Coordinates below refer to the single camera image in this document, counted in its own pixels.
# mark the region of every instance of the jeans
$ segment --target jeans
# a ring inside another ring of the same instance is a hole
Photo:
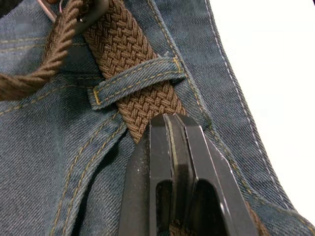
[[[43,89],[22,101],[0,102],[0,234],[115,235],[135,145],[115,101],[163,80],[173,83],[188,115],[229,161],[244,199],[270,234],[315,234],[272,169],[209,2],[124,3],[158,59],[103,81],[78,36]],[[51,26],[36,0],[24,0],[1,18],[0,71],[34,71]]]

